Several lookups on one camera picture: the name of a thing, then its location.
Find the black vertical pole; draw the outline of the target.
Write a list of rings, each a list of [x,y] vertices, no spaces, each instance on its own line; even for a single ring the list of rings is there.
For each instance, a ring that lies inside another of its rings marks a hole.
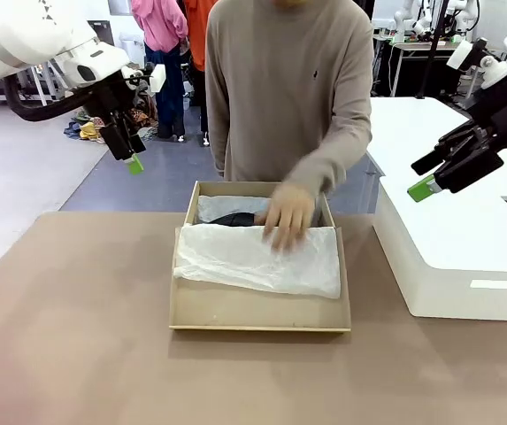
[[[429,78],[431,68],[432,68],[432,65],[434,62],[434,57],[435,57],[435,54],[437,51],[437,46],[438,46],[438,43],[439,43],[440,38],[442,36],[443,21],[444,21],[444,16],[446,14],[448,5],[449,5],[449,0],[442,0],[442,4],[439,9],[438,20],[437,20],[436,27],[434,30],[434,38],[431,41],[431,47],[428,52],[428,56],[427,56],[427,60],[426,60],[425,72],[423,74],[422,82],[420,83],[419,91],[416,94],[417,99],[423,99],[425,97],[428,78]]]

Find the person in beige sweater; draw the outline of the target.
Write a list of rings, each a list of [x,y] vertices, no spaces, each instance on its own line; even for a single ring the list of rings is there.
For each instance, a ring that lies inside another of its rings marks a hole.
[[[373,27],[353,0],[218,0],[206,100],[227,101],[231,182],[284,182],[327,134],[371,130]]]

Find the person's left forearm beige sleeve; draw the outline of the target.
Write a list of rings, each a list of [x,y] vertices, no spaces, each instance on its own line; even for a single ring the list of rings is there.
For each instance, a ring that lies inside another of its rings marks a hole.
[[[284,182],[305,189],[313,197],[333,191],[366,154],[370,141],[369,131],[343,129],[329,133],[315,151],[299,161]]]

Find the brown cardboard shoe box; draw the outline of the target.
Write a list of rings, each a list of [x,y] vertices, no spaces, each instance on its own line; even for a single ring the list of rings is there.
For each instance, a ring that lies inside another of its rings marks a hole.
[[[197,198],[200,195],[269,198],[274,188],[274,184],[270,182],[196,182],[183,225],[194,222]],[[326,200],[325,196],[319,196],[318,201],[321,198]],[[176,230],[174,253],[182,227]],[[173,276],[170,328],[349,332],[350,298],[342,232],[336,225],[335,230],[341,266],[339,298],[264,292]]]

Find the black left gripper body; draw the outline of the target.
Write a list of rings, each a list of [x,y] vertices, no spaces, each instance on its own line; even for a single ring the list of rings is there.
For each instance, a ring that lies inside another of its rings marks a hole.
[[[135,129],[130,111],[134,108],[137,77],[114,73],[89,87],[90,96],[83,109],[91,118],[101,120],[104,127],[111,124],[120,128]]]

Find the small white bin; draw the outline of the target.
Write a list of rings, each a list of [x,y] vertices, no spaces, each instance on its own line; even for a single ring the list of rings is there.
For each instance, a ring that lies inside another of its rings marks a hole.
[[[121,33],[119,35],[121,48],[127,53],[130,62],[140,68],[145,67],[145,48],[143,37],[138,34]]]

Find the white tissue wrapping paper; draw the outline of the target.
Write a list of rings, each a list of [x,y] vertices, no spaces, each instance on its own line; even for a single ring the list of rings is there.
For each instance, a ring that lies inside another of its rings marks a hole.
[[[194,222],[180,230],[173,276],[264,292],[339,298],[336,230],[325,199],[316,203],[304,239],[289,251],[274,251],[261,226],[209,224],[229,213],[261,213],[268,204],[266,197],[200,195]]]

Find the large white storage box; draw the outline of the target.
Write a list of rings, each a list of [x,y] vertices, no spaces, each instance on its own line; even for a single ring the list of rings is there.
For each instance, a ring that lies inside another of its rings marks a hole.
[[[375,97],[372,109],[373,225],[410,313],[507,321],[507,151],[468,188],[416,202],[412,163],[465,117],[430,97]]]

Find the person in pink hoodie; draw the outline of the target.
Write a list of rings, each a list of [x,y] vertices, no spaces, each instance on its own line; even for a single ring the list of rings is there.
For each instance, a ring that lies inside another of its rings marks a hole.
[[[143,31],[146,59],[165,67],[165,83],[156,94],[157,136],[182,142],[185,137],[185,90],[181,43],[188,35],[186,17],[177,0],[131,0],[131,10]]]

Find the black leather buckle shoe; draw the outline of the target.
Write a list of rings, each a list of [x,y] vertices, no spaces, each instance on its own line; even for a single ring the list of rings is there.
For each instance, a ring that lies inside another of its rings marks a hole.
[[[222,217],[218,217],[215,220],[209,221],[209,224],[241,228],[241,227],[253,227],[253,226],[264,226],[266,220],[266,214],[263,212],[232,212]]]

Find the person in orange top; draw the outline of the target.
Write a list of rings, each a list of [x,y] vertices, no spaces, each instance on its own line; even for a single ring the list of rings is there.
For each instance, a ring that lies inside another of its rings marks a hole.
[[[210,10],[217,0],[183,0],[191,53],[190,76],[195,91],[195,103],[200,108],[202,146],[210,145],[205,94],[206,28]]]

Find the colourful fabric pile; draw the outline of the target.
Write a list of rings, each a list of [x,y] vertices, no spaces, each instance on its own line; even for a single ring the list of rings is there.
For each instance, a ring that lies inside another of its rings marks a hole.
[[[142,94],[135,97],[134,107],[128,111],[128,122],[143,141],[157,134],[157,107],[153,97]],[[101,130],[104,122],[98,117],[87,115],[84,110],[77,111],[64,129],[63,134],[73,140],[88,140],[103,144]]]

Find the person's left hand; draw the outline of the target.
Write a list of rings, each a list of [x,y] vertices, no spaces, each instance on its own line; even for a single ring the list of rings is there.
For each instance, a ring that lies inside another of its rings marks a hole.
[[[304,239],[315,212],[315,197],[305,188],[283,182],[273,192],[257,224],[264,227],[263,238],[274,251],[288,251]]]

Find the person's right forearm beige sleeve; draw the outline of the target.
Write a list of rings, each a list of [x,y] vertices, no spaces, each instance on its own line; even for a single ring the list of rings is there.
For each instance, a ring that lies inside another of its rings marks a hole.
[[[230,114],[227,101],[215,101],[209,98],[207,101],[208,127],[211,153],[214,159],[214,166],[218,174],[225,180],[231,180],[231,172],[228,166],[230,160],[227,159],[229,152],[230,136]]]

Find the background work table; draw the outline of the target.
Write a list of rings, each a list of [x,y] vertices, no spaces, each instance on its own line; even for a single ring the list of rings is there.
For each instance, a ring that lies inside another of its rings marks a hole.
[[[403,42],[373,36],[373,88],[376,97],[414,97],[424,80],[430,42]],[[443,98],[456,95],[461,73],[447,66],[457,43],[440,41],[427,76],[424,95]]]

